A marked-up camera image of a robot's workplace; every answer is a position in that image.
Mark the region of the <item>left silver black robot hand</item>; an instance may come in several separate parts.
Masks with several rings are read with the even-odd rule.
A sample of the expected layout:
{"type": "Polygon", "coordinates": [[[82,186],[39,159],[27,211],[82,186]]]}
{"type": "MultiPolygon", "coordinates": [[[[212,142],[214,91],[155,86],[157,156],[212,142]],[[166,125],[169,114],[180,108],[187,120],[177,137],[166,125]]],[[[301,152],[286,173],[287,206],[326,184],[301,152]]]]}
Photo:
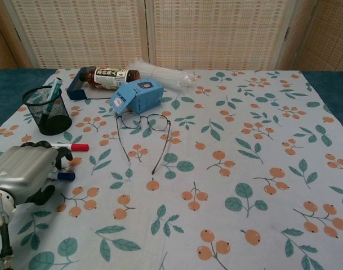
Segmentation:
{"type": "Polygon", "coordinates": [[[11,195],[15,205],[44,205],[55,186],[43,185],[53,169],[61,169],[62,158],[71,161],[71,150],[55,148],[47,141],[12,146],[0,156],[0,190],[11,195]]]}

